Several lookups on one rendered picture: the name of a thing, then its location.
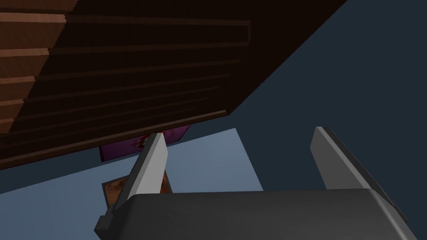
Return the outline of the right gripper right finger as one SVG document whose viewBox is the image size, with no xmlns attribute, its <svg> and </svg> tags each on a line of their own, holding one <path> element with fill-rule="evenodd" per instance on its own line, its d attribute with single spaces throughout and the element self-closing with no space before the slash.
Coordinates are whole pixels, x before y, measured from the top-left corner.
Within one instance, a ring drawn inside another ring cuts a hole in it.
<svg viewBox="0 0 427 240">
<path fill-rule="evenodd" d="M 397 204 L 329 127 L 316 127 L 311 154 L 327 189 L 372 189 L 408 222 Z"/>
</svg>

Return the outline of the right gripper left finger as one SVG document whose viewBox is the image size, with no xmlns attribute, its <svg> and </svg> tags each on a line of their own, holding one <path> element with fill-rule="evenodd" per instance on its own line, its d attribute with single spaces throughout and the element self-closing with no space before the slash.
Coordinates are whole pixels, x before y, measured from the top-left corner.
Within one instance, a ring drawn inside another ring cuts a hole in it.
<svg viewBox="0 0 427 240">
<path fill-rule="evenodd" d="M 163 133 L 151 134 L 117 198 L 116 210 L 135 194 L 160 192 L 167 157 L 168 150 Z"/>
</svg>

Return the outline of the orange wall picture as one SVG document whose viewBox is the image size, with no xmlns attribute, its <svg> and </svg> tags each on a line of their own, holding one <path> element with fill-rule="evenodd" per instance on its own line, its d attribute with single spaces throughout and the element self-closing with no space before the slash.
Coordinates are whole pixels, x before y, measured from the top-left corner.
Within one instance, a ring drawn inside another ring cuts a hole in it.
<svg viewBox="0 0 427 240">
<path fill-rule="evenodd" d="M 103 189 L 103 194 L 104 194 L 107 208 L 109 208 L 112 204 L 116 203 L 117 198 L 127 181 L 127 178 L 128 178 L 128 175 L 102 183 L 102 189 Z M 173 191 L 171 189 L 168 176 L 166 172 L 164 172 L 160 193 L 172 193 L 172 192 Z"/>
</svg>

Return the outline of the brown wooden cupboard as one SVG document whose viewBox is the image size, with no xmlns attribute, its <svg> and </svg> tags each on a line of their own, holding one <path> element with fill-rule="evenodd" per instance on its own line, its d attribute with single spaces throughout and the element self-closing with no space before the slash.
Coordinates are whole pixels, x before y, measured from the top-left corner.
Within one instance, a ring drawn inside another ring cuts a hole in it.
<svg viewBox="0 0 427 240">
<path fill-rule="evenodd" d="M 0 170 L 229 115 L 347 0 L 0 0 Z"/>
</svg>

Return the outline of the purple wall picture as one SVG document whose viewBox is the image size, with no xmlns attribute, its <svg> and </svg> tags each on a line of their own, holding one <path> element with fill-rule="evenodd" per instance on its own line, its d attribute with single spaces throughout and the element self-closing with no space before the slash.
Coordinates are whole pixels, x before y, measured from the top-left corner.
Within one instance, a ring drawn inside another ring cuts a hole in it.
<svg viewBox="0 0 427 240">
<path fill-rule="evenodd" d="M 179 141 L 183 135 L 187 132 L 190 125 L 185 125 L 170 130 L 163 131 L 166 144 L 171 144 Z M 143 150 L 147 143 L 150 135 L 143 135 L 140 137 L 115 142 L 99 147 L 101 161 L 106 162 L 116 158 L 124 157 L 134 153 L 139 153 Z"/>
</svg>

